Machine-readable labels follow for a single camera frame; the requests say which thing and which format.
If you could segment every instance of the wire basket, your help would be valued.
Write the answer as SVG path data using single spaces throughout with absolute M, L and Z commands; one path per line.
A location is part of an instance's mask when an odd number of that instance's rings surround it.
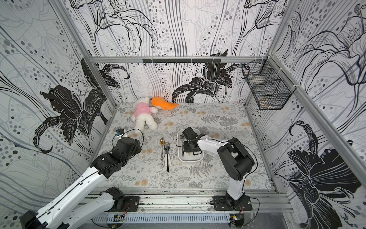
M 249 72 L 242 69 L 244 79 L 249 85 L 259 110 L 280 110 L 292 93 L 267 61 L 260 63 L 260 66 L 259 69 L 257 64 L 253 64 Z

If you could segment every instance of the orange plush toy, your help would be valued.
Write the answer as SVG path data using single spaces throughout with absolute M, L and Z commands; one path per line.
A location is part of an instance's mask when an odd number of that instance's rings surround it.
M 156 107 L 158 109 L 162 109 L 162 110 L 171 110 L 171 109 L 174 109 L 177 106 L 179 106 L 176 103 L 169 103 L 169 102 L 165 101 L 162 97 L 159 97 L 159 96 L 153 97 L 153 99 L 151 100 L 151 103 L 154 107 Z

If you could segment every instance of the table surface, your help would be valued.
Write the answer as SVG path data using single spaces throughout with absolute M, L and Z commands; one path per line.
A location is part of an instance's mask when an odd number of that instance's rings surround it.
M 99 151 L 99 155 L 111 150 L 115 130 L 133 129 L 131 117 L 134 113 L 132 103 L 122 103 Z M 182 103 L 179 107 L 163 111 L 159 110 L 153 117 L 158 123 L 157 130 L 148 129 L 145 125 L 144 143 L 141 153 L 128 161 L 120 171 L 99 185 L 116 186 L 123 190 L 212 190 L 226 189 L 229 175 L 226 173 L 218 154 L 205 153 L 202 161 L 195 164 L 184 164 L 178 159 L 178 148 L 174 141 L 177 132 L 187 127 L 198 129 L 201 133 L 229 140 L 236 137 L 247 145 L 258 159 L 257 170 L 247 177 L 245 189 L 270 189 L 268 175 L 264 167 L 258 146 L 242 104 Z M 141 134 L 128 133 L 129 137 L 142 142 Z M 160 138 L 170 142 L 172 167 L 160 171 L 162 161 Z

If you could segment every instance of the spoon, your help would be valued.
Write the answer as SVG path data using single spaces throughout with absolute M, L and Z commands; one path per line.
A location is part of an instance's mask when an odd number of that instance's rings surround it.
M 160 157 L 160 160 L 164 160 L 164 158 L 163 158 L 163 145 L 164 145 L 164 143 L 165 143 L 165 140 L 164 140 L 164 138 L 162 137 L 162 138 L 160 139 L 160 145 L 161 145 L 161 157 Z

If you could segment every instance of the white plate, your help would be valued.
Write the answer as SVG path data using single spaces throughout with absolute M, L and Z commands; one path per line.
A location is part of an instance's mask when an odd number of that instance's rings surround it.
M 185 129 L 181 129 L 180 131 L 178 131 L 177 133 L 177 145 L 183 145 L 183 142 L 186 141 L 187 139 L 184 138 L 183 140 L 180 139 L 179 136 L 183 135 L 183 131 Z M 192 128 L 192 130 L 196 133 L 196 134 L 201 134 L 199 130 L 195 129 L 195 128 Z M 181 147 L 178 147 L 178 158 L 179 160 L 184 163 L 184 164 L 193 164 L 193 163 L 197 163 L 197 162 L 200 162 L 202 159 L 203 159 L 203 156 L 205 154 L 204 151 L 202 151 L 201 154 L 198 154 L 198 155 L 194 155 L 193 156 L 193 153 L 184 153 L 184 156 L 182 156 L 182 150 L 183 150 L 183 146 Z

